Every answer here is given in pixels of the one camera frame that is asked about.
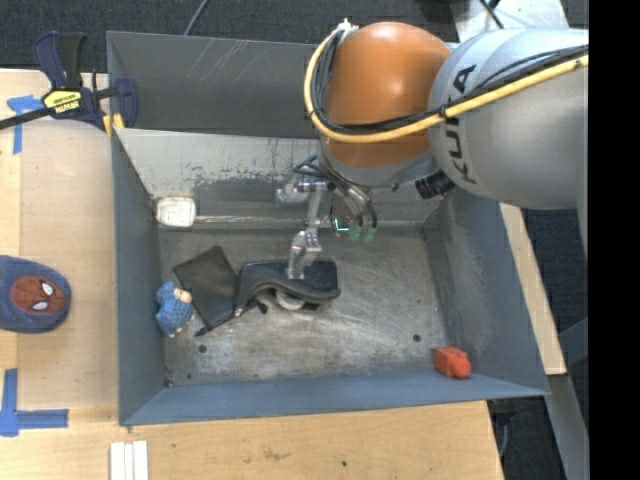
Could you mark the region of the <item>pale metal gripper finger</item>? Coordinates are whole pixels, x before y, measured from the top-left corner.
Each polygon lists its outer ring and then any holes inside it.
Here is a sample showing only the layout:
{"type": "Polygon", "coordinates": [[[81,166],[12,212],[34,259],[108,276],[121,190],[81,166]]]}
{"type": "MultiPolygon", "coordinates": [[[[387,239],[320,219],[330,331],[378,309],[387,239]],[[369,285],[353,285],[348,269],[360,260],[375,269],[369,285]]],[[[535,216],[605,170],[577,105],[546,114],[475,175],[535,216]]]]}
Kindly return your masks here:
{"type": "Polygon", "coordinates": [[[302,279],[304,277],[303,231],[299,231],[291,241],[286,272],[289,279],[302,279]]]}
{"type": "Polygon", "coordinates": [[[313,264],[322,252],[322,247],[316,231],[301,231],[298,233],[297,240],[299,248],[297,252],[297,278],[303,279],[305,269],[313,264]]]}

